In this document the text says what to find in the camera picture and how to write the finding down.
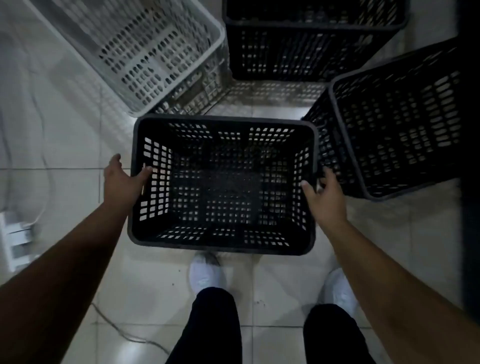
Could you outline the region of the person's left hand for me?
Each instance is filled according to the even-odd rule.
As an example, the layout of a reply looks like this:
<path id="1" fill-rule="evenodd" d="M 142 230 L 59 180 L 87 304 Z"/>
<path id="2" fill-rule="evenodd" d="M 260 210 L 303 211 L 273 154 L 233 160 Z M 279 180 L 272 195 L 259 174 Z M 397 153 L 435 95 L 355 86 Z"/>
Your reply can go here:
<path id="1" fill-rule="evenodd" d="M 128 215 L 144 186 L 134 185 L 133 177 L 127 175 L 122 168 L 120 154 L 111 157 L 104 170 L 104 204 L 106 206 Z"/>

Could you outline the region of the white perforated plastic crate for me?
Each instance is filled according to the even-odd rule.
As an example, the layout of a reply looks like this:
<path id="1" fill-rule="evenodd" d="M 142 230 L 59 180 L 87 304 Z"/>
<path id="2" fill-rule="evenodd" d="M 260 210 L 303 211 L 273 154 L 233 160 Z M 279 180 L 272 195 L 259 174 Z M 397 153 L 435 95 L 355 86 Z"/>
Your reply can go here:
<path id="1" fill-rule="evenodd" d="M 129 116 L 205 113 L 230 85 L 225 27 L 198 0 L 24 0 Z"/>

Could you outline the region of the person's right hand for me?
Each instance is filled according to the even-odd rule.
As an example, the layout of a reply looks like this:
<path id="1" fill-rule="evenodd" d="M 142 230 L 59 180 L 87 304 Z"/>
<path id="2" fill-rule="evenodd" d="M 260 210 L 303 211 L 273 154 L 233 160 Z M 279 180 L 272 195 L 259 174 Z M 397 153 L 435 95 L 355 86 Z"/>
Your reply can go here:
<path id="1" fill-rule="evenodd" d="M 326 231 L 347 222 L 347 208 L 336 174 L 328 167 L 323 167 L 322 171 L 324 173 L 324 177 L 321 178 L 323 188 L 317 191 L 318 202 L 308 206 L 316 223 Z"/>

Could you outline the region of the person's right trouser leg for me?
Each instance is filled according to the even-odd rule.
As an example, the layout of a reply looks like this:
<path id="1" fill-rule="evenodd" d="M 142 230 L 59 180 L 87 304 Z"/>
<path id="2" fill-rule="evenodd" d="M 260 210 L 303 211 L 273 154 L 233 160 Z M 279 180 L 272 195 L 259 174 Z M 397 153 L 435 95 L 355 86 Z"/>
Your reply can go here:
<path id="1" fill-rule="evenodd" d="M 375 364 L 356 321 L 335 304 L 318 304 L 303 325 L 307 364 Z"/>

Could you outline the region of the person's left trouser leg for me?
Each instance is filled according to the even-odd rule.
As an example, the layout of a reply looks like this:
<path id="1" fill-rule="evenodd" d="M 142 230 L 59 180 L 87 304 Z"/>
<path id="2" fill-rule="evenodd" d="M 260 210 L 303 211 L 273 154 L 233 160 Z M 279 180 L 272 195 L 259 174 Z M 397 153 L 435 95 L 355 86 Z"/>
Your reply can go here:
<path id="1" fill-rule="evenodd" d="M 223 288 L 201 290 L 165 364 L 242 363 L 241 326 L 233 296 Z"/>

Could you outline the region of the black perforated plastic crate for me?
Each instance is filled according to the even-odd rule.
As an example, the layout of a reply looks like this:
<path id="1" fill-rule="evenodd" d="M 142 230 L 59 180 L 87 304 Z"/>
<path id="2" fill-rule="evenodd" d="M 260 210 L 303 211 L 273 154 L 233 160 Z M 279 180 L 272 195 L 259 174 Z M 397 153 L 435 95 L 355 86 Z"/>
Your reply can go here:
<path id="1" fill-rule="evenodd" d="M 409 16 L 410 0 L 222 0 L 241 81 L 329 82 L 366 64 Z"/>
<path id="2" fill-rule="evenodd" d="M 459 37 L 335 77 L 302 118 L 346 196 L 385 201 L 459 178 Z"/>
<path id="3" fill-rule="evenodd" d="M 303 256 L 316 223 L 318 130 L 308 121 L 146 114 L 134 125 L 132 175 L 153 171 L 128 217 L 138 246 Z"/>

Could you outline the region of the person's left forearm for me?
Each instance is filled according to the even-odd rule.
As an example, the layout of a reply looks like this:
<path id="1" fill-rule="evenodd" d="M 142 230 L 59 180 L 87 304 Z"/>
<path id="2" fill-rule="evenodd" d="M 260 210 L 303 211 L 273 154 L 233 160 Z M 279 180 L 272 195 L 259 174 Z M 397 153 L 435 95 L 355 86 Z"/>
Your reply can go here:
<path id="1" fill-rule="evenodd" d="M 0 286 L 0 364 L 61 364 L 131 209 L 104 201 Z"/>

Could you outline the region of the white power strip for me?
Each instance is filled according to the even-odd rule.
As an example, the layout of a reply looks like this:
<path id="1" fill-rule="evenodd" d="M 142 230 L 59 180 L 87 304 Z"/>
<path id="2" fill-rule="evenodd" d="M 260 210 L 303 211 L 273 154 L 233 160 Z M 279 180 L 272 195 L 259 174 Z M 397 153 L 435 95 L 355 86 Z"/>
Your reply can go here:
<path id="1" fill-rule="evenodd" d="M 13 211 L 0 212 L 0 243 L 8 271 L 12 274 L 39 257 L 32 248 L 33 224 L 21 221 Z"/>

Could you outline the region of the person's right forearm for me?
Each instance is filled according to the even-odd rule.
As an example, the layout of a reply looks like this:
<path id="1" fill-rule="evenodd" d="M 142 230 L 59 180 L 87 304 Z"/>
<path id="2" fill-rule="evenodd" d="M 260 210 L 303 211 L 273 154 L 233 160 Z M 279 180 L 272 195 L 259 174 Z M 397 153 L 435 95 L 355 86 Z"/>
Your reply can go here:
<path id="1" fill-rule="evenodd" d="M 480 364 L 480 326 L 347 220 L 319 222 L 395 364 Z"/>

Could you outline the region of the person's white shoe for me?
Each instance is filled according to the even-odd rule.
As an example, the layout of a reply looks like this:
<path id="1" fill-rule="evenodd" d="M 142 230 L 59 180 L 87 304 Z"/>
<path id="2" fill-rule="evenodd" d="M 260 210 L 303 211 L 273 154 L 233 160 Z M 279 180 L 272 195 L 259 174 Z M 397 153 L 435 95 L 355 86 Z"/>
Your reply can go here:
<path id="1" fill-rule="evenodd" d="M 319 303 L 336 305 L 351 317 L 354 316 L 358 301 L 342 268 L 338 267 L 327 275 L 320 291 Z"/>
<path id="2" fill-rule="evenodd" d="M 227 291 L 226 276 L 213 252 L 197 252 L 189 265 L 189 285 L 195 296 L 208 288 Z"/>

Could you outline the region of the person's right white shoe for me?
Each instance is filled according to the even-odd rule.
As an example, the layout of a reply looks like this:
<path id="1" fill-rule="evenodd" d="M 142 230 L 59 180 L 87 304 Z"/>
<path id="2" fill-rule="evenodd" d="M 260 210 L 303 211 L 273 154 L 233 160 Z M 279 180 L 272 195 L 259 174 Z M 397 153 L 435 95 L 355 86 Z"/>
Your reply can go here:
<path id="1" fill-rule="evenodd" d="M 338 267 L 327 275 L 320 291 L 319 303 L 336 305 L 351 317 L 354 316 L 358 301 L 342 268 Z"/>

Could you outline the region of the person's trouser leg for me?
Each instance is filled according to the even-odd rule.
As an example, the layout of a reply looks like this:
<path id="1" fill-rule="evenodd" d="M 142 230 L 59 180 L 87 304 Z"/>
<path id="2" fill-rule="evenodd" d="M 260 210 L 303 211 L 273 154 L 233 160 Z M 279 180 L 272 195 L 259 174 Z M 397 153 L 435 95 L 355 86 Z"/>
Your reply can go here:
<path id="1" fill-rule="evenodd" d="M 233 296 L 223 288 L 201 290 L 165 364 L 242 363 L 241 326 Z"/>
<path id="2" fill-rule="evenodd" d="M 303 325 L 307 364 L 375 364 L 356 321 L 335 304 L 318 304 Z"/>

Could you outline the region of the person's left white shoe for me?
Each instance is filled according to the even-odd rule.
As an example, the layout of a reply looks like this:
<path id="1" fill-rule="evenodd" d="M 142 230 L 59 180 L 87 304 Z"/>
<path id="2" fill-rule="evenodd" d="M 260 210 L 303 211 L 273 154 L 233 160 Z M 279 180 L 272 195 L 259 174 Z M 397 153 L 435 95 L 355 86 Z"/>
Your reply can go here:
<path id="1" fill-rule="evenodd" d="M 226 276 L 213 252 L 197 252 L 189 265 L 189 285 L 195 296 L 208 288 L 227 291 Z"/>

